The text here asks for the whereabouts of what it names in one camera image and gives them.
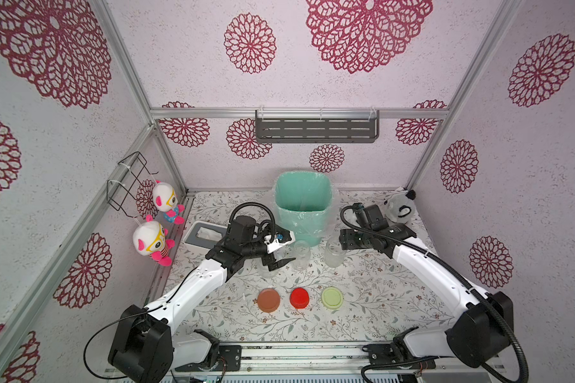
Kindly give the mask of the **green lid peanut jar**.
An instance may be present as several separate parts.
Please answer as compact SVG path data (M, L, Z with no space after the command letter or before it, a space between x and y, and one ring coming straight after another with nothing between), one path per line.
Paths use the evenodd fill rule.
M340 238L338 236L330 237L324 248L324 263L328 267L337 268L343 264L345 258L346 252L340 244Z

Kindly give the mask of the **red lid peanut jar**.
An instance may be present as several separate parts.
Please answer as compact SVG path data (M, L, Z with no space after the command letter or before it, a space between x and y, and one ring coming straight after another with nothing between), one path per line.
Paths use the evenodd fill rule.
M291 247L291 257L294 258L290 265L297 271L304 271L309 267L311 260L311 247L306 241L296 241Z

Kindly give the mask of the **brown jar lid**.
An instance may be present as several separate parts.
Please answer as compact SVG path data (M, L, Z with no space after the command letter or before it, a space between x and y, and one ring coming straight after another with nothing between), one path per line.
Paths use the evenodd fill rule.
M272 313L280 306L279 293L271 288L263 289L257 297L257 306L265 313Z

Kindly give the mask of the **red jar lid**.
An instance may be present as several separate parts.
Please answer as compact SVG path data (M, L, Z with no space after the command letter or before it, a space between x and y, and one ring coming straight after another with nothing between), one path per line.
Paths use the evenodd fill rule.
M309 293L302 287L297 287L292 291L290 294L290 303L291 305L297 309L302 310L305 309L310 303L310 296Z

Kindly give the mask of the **green jar lid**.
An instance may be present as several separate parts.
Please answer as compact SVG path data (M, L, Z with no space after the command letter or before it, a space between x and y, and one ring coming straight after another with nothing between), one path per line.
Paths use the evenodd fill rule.
M343 293L336 287L327 287L322 291L321 302L329 310L338 310L343 306Z

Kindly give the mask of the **glass peanut jar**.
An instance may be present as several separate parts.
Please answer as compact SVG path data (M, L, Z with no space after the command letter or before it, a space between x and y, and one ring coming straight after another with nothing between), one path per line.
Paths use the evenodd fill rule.
M263 265L262 263L257 264L257 271L260 277L262 277L263 279L274 279L278 274L277 270L270 271L268 267Z

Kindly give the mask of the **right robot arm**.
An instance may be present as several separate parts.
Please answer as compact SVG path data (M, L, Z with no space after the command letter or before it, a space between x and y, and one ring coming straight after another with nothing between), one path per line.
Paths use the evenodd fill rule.
M390 223L373 204L353 204L340 210L345 228L344 250L373 249L411 271L440 298L451 313L449 324L406 330L393 340L403 361L425 357L456 357L478 368L510 347L513 303L502 292L490 294L465 279L434 255L403 223Z

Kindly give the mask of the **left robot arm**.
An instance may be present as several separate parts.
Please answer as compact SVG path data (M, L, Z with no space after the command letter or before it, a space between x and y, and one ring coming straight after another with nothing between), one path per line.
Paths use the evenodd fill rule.
M293 231L271 220L247 215L230 220L224 236L177 287L140 308L128 307L117 322L108 363L135 382L159 382L170 370L198 365L210 370L220 357L220 342L203 330L180 335L180 324L214 290L224 285L250 259L261 259L274 271L289 259L275 251L293 244Z

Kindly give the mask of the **grey husky plush toy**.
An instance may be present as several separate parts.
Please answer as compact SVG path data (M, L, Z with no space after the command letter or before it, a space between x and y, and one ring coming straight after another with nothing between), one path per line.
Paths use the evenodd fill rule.
M392 223L408 223L416 212L416 192L397 191L383 203L383 214Z

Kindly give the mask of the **white tissue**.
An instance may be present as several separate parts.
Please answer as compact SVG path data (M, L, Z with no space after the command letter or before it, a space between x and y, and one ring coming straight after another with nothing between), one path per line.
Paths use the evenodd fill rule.
M196 237L200 239L205 239L208 241L217 242L222 238L222 234L218 231L212 230L212 228L201 227L196 233Z

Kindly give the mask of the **plush toy blue dotted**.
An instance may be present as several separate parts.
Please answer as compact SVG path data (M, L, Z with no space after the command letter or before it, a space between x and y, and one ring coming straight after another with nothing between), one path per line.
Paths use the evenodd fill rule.
M175 188L166 182L156 181L152 191L153 203L169 223L182 225L185 219L181 216L185 206L179 202Z

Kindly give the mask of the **plush toy red striped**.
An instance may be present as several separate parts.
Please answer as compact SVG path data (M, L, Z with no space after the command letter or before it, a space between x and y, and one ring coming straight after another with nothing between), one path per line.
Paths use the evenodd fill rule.
M167 234L168 231L159 222L151 215L147 215L145 222L141 223L133 234L133 243L137 253L149 256L163 267L171 266L173 260L169 256L169 251L175 247L175 241L167 239Z

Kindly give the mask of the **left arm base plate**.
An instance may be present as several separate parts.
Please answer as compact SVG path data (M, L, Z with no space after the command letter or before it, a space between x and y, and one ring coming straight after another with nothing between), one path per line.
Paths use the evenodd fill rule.
M174 370L179 373L236 372L241 369L241 356L241 346L214 346L202 362L182 365Z

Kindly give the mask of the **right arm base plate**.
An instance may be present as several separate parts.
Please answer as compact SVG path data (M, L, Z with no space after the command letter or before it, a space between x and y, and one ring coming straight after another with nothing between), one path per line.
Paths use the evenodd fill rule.
M367 344L362 351L367 354L369 365L378 370L429 370L436 367L434 357L414 357L393 342Z

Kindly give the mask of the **dark grey wall shelf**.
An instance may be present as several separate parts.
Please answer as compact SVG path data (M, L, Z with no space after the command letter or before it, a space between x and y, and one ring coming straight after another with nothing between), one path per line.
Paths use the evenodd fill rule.
M318 117L255 114L254 132L261 144L371 144L380 136L379 112L365 116Z

